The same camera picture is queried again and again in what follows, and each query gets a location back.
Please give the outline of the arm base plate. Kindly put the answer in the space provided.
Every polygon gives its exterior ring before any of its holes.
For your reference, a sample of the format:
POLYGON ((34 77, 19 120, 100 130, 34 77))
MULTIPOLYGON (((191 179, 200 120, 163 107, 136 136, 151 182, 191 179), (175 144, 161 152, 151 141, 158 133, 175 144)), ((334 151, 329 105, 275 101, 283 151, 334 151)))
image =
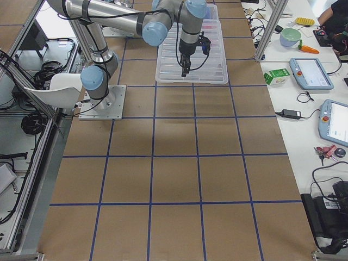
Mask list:
POLYGON ((99 101, 90 99, 87 91, 85 91, 85 100, 78 115, 80 120, 121 120, 123 114, 123 106, 126 95, 125 85, 110 85, 108 86, 109 93, 101 103, 94 107, 99 101))

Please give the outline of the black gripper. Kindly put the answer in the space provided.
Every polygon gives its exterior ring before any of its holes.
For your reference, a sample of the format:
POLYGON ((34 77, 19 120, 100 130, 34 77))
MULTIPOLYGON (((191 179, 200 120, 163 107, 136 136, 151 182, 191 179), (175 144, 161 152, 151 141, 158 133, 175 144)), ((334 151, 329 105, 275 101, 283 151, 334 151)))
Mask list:
POLYGON ((185 59, 189 59, 195 53, 197 44, 197 41, 189 44, 180 39, 179 52, 181 53, 180 61, 182 61, 182 77, 186 77, 190 72, 191 61, 185 59))

